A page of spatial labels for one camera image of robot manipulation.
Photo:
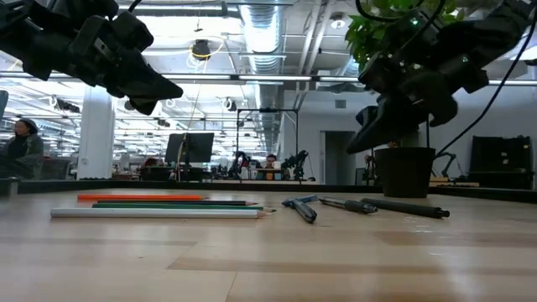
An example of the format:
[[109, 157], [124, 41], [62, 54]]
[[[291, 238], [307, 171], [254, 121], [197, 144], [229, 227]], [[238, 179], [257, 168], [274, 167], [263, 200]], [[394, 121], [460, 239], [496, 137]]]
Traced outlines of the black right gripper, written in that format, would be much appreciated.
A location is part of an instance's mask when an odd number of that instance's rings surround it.
[[360, 71], [360, 82], [379, 94], [378, 104], [356, 115], [361, 126], [347, 146], [356, 154], [413, 133], [428, 116], [439, 126], [458, 112], [435, 57], [442, 25], [428, 12], [408, 12], [384, 32]]

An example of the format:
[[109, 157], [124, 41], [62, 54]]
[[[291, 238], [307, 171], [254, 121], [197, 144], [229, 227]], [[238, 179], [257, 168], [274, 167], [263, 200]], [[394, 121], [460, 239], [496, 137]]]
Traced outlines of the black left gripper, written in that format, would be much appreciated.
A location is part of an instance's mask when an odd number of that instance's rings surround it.
[[60, 16], [23, 20], [23, 71], [47, 81], [53, 71], [129, 97], [133, 110], [150, 116], [157, 101], [179, 98], [183, 90], [141, 64], [141, 21], [90, 16], [79, 28]]

